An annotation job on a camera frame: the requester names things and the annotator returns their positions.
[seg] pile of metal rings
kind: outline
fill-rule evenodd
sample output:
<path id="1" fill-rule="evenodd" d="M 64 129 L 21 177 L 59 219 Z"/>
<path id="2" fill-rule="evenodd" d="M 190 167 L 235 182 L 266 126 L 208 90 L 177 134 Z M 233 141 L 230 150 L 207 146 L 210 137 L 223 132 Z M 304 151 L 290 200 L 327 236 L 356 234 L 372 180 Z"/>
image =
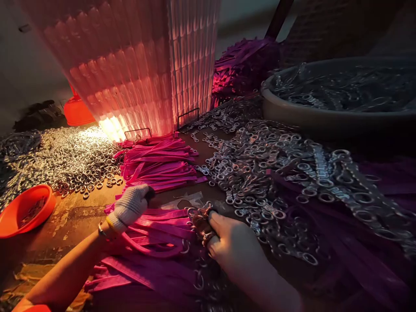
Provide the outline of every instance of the pile of metal rings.
<path id="1" fill-rule="evenodd" d="M 373 184 L 378 178 L 361 174 L 348 151 L 329 152 L 292 128 L 265 120 L 251 120 L 230 141 L 211 141 L 208 133 L 205 137 L 218 151 L 197 169 L 211 176 L 211 186 L 226 192 L 235 214 L 275 256 L 288 254 L 317 265 L 319 259 L 330 258 L 330 250 L 306 218 L 292 216 L 292 205 L 280 196 L 268 169 L 302 187 L 294 199 L 299 205 L 313 197 L 326 204 L 342 202 L 376 235 L 396 241 L 405 256 L 415 260 L 416 240 L 409 229 L 416 216 L 384 197 Z"/>
<path id="2" fill-rule="evenodd" d="M 277 72 L 269 86 L 276 96 L 324 110 L 394 112 L 416 108 L 416 70 L 356 66 L 343 72 L 310 77 L 308 65 L 284 75 Z"/>
<path id="3" fill-rule="evenodd" d="M 103 187 L 105 179 L 109 187 L 123 183 L 114 177 L 123 161 L 113 158 L 118 148 L 96 126 L 13 133 L 2 138 L 0 146 L 0 211 L 39 184 L 48 184 L 63 198 L 80 192 L 87 199 L 95 188 Z"/>
<path id="4" fill-rule="evenodd" d="M 249 119 L 261 118 L 262 97 L 256 95 L 253 97 L 237 97 L 221 106 L 207 112 L 198 121 L 192 123 L 185 129 L 188 134 L 194 128 L 191 137 L 195 142 L 199 142 L 196 134 L 199 130 L 210 127 L 213 131 L 223 130 L 225 133 L 233 133 L 238 127 L 241 127 Z"/>

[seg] pile of pink straps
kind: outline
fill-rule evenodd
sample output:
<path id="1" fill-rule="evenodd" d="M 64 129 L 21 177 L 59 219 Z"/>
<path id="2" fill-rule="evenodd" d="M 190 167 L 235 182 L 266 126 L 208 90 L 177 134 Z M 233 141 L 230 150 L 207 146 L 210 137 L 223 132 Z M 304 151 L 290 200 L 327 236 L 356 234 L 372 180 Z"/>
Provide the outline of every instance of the pile of pink straps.
<path id="1" fill-rule="evenodd" d="M 198 179 L 195 169 L 188 164 L 198 153 L 183 140 L 150 140 L 147 143 L 157 144 L 142 146 L 136 142 L 130 144 L 130 150 L 114 156 L 124 154 L 124 190 L 147 183 L 156 192 L 163 192 L 206 181 L 206 177 Z M 105 213 L 113 210 L 111 204 Z M 197 309 L 204 288 L 202 268 L 206 266 L 207 251 L 197 242 L 191 226 L 186 210 L 148 209 L 114 244 L 111 254 L 117 256 L 103 259 L 94 268 L 94 279 L 85 283 L 85 291 L 100 298 L 100 294 L 107 296 L 110 290 L 114 295 L 114 289 L 123 289 L 123 293 L 147 302 L 150 298 L 153 302 L 165 298 Z"/>
<path id="2" fill-rule="evenodd" d="M 111 204 L 105 213 L 113 209 Z M 95 295 L 123 286 L 127 292 L 134 289 L 135 296 L 146 294 L 197 308 L 207 254 L 196 238 L 186 210 L 148 209 L 115 244 L 112 253 L 118 256 L 103 259 L 84 289 Z"/>
<path id="3" fill-rule="evenodd" d="M 142 142 L 158 143 L 144 146 L 127 141 L 124 147 L 132 148 L 114 155 L 116 158 L 124 154 L 121 175 L 126 182 L 125 188 L 146 183 L 160 193 L 207 180 L 204 176 L 198 178 L 193 166 L 189 165 L 188 162 L 193 162 L 198 152 L 185 145 L 182 139 L 153 138 Z"/>

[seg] gloved hand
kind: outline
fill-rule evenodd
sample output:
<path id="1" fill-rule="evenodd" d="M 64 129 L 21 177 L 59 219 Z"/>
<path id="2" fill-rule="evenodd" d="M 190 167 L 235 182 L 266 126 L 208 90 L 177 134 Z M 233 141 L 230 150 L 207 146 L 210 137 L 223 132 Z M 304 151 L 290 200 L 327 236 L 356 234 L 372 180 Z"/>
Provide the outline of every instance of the gloved hand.
<path id="1" fill-rule="evenodd" d="M 106 218 L 107 223 L 117 233 L 123 233 L 141 217 L 154 196 L 155 191 L 147 184 L 129 187 L 115 202 L 114 211 Z"/>

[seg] finger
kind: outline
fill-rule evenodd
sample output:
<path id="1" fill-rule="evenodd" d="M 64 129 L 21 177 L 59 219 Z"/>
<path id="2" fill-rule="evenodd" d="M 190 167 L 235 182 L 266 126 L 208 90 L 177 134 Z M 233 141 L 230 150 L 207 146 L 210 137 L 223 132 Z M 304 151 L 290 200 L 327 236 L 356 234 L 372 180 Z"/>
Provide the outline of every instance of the finger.
<path id="1" fill-rule="evenodd" d="M 217 250 L 217 246 L 219 246 L 219 244 L 220 244 L 220 239 L 217 235 L 213 236 L 208 242 L 207 248 L 208 248 L 208 251 L 209 251 L 209 255 L 213 259 L 215 259 L 215 257 L 216 257 L 216 252 L 215 251 Z"/>
<path id="2" fill-rule="evenodd" d="M 217 232 L 219 237 L 225 234 L 227 228 L 229 228 L 229 218 L 226 218 L 215 211 L 211 211 L 208 218 L 209 224 Z"/>

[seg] wall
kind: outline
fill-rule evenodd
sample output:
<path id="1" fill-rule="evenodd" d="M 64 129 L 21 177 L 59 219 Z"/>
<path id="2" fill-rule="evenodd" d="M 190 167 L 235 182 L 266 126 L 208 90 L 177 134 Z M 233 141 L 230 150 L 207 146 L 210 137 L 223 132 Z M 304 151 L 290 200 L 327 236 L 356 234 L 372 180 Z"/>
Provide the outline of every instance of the wall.
<path id="1" fill-rule="evenodd" d="M 263 38 L 278 3 L 222 0 L 216 57 L 243 38 Z M 26 23 L 15 0 L 0 0 L 0 133 L 9 131 L 28 105 L 48 99 L 64 104 L 72 96 L 59 65 L 35 31 L 18 30 Z"/>

